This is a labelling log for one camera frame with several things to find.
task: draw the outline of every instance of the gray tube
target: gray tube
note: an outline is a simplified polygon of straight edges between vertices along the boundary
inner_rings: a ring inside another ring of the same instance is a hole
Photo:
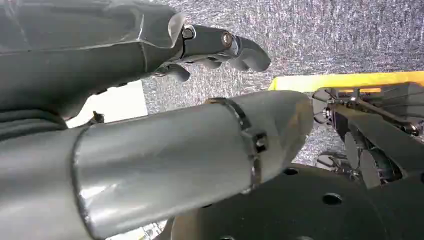
[[[72,181],[83,129],[0,142],[0,233],[4,240],[90,240]]]
[[[267,91],[233,99],[265,131],[262,182],[281,172],[312,128],[308,97]],[[235,114],[204,104],[150,117],[98,124],[75,150],[85,221],[104,239],[222,200],[251,184],[251,163]]]

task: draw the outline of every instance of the yellow bar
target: yellow bar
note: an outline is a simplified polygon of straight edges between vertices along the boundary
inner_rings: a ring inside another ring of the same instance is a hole
[[[424,71],[278,76],[268,89],[315,92],[320,88],[377,87],[409,82],[424,86]]]

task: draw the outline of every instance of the black metal base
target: black metal base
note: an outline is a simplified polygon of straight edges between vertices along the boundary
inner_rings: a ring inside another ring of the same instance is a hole
[[[175,218],[172,240],[390,239],[366,189],[330,171],[292,164],[251,194]]]

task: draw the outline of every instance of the robotic hand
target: robotic hand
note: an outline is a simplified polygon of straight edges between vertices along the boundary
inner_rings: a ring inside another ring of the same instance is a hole
[[[229,61],[238,70],[256,72],[265,71],[271,63],[267,53],[254,41],[223,29],[188,25],[182,30],[182,38],[184,48],[178,62],[200,63],[215,69]],[[175,63],[160,67],[155,75],[173,76],[181,82],[190,77],[188,71]]]

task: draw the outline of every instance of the hole in plate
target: hole in plate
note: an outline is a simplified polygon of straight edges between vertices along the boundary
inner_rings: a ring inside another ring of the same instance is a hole
[[[298,236],[296,237],[296,240],[314,240],[314,239],[309,236]]]
[[[224,236],[224,237],[221,237],[219,240],[235,240],[235,239],[232,236]]]
[[[291,175],[296,175],[296,174],[298,174],[298,173],[299,173],[299,170],[297,170],[296,168],[292,168],[292,167],[290,167],[290,168],[286,168],[286,169],[284,169],[283,173],[285,173],[286,175],[291,176]]]
[[[339,194],[329,192],[324,194],[322,201],[327,205],[340,205],[343,199]]]

